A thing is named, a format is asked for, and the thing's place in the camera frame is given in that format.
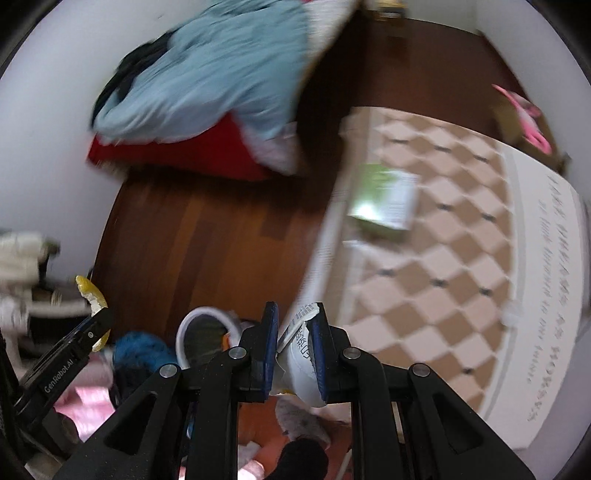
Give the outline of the yellow banana peel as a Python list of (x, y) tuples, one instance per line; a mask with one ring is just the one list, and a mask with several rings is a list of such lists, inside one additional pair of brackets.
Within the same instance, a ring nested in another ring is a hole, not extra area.
[[(107, 307), (107, 302), (100, 290), (86, 277), (77, 275), (75, 282), (80, 295), (89, 303), (91, 317), (95, 316), (100, 310)], [(92, 346), (92, 352), (96, 353), (102, 350), (109, 338), (110, 331), (106, 333)]]

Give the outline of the white snack wrapper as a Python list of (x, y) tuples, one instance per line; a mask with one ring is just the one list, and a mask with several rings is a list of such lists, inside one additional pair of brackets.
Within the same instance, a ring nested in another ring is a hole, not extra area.
[(273, 370), (273, 395), (294, 395), (310, 407), (325, 406), (318, 388), (314, 351), (308, 321), (319, 313), (320, 307), (313, 302), (301, 307), (287, 323), (276, 343), (276, 360)]

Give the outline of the white round trash bin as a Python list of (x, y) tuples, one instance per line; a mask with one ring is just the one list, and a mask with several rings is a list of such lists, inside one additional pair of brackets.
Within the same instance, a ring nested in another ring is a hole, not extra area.
[(235, 315), (214, 307), (197, 307), (178, 326), (177, 362), (183, 370), (200, 367), (218, 353), (237, 346), (241, 337), (242, 324)]

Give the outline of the blue jacket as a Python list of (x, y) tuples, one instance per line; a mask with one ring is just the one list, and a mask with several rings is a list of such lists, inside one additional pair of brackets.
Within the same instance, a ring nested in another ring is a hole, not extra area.
[(159, 337), (132, 331), (119, 338), (113, 350), (113, 384), (109, 390), (115, 406), (122, 404), (145, 380), (165, 364), (177, 364), (176, 354)]

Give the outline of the grey fluffy left slipper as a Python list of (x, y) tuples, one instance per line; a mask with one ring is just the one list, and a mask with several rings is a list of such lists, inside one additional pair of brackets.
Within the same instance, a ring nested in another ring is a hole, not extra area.
[(317, 441), (325, 448), (331, 445), (332, 440), (322, 423), (318, 421), (318, 417), (287, 398), (280, 397), (276, 401), (274, 413), (281, 432), (290, 441), (308, 439)]

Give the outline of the white plush toy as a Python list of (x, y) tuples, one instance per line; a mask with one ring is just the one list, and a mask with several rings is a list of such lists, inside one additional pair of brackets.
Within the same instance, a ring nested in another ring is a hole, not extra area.
[(25, 331), (30, 316), (57, 306), (60, 295), (45, 282), (47, 263), (58, 242), (37, 232), (1, 234), (1, 327)]

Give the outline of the checkered white bed quilt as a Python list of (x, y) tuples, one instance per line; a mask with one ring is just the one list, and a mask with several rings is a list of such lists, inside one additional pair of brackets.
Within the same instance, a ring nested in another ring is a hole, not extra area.
[[(512, 448), (539, 435), (589, 309), (584, 204), (559, 174), (476, 131), (356, 109), (295, 306), (322, 302), (352, 343), (430, 365)], [(363, 164), (420, 177), (408, 231), (349, 218)]]

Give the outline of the green white box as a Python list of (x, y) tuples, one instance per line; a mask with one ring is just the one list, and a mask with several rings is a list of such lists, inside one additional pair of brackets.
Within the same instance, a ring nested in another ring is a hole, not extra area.
[(363, 164), (349, 203), (349, 218), (368, 228), (408, 231), (418, 201), (420, 177), (381, 164)]

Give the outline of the red blanket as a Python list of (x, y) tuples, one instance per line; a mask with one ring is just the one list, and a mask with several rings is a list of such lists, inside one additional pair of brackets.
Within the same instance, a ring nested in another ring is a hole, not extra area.
[(149, 165), (249, 182), (270, 178), (270, 169), (256, 162), (231, 114), (200, 135), (178, 142), (108, 144), (95, 137), (87, 159), (96, 167)]

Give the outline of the pink plush toy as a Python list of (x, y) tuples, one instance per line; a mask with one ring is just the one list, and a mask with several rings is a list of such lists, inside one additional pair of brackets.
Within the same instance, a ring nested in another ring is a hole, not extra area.
[(497, 84), (493, 84), (492, 87), (501, 95), (505, 96), (514, 108), (523, 138), (542, 153), (550, 155), (552, 153), (551, 144), (543, 135), (536, 122), (536, 119), (542, 115), (539, 108), (513, 91), (508, 91)]

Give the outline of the light blue blanket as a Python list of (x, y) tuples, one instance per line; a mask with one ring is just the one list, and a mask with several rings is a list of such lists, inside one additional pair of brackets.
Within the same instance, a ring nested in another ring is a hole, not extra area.
[(176, 142), (231, 114), (276, 137), (294, 116), (309, 25), (301, 1), (216, 1), (125, 55), (90, 126), (112, 140)]

